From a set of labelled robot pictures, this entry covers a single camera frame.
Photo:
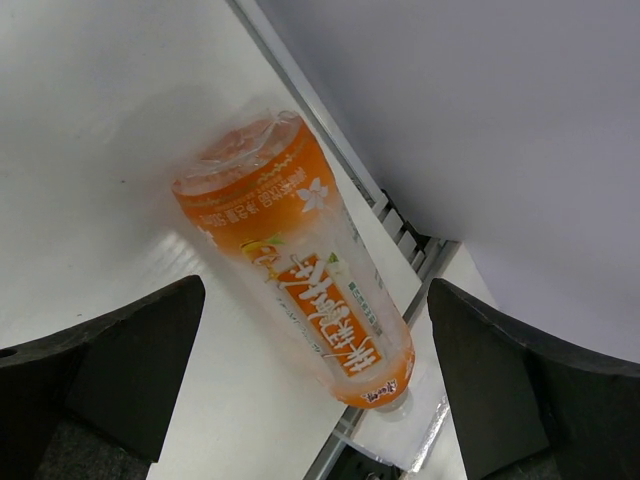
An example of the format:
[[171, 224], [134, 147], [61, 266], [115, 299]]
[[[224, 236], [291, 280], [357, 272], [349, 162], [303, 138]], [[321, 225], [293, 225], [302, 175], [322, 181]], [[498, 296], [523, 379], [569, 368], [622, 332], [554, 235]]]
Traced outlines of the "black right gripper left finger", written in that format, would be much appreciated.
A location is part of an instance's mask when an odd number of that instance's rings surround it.
[[2, 348], [2, 478], [146, 478], [162, 452], [204, 303], [204, 284], [190, 275]]

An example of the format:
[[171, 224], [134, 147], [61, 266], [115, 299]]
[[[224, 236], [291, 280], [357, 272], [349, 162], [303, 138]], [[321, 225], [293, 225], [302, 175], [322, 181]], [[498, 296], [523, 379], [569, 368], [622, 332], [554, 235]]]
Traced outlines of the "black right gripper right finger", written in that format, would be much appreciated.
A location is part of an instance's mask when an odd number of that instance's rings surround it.
[[512, 318], [451, 282], [427, 305], [470, 479], [636, 479], [639, 366]]

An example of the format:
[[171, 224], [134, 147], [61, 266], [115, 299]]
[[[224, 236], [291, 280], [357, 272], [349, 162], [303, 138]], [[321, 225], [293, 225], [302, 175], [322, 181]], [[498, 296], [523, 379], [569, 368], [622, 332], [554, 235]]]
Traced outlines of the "orange label tea bottle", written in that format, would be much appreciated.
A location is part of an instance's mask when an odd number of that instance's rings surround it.
[[409, 329], [299, 114], [268, 111], [232, 129], [172, 192], [337, 400], [379, 411], [406, 401]]

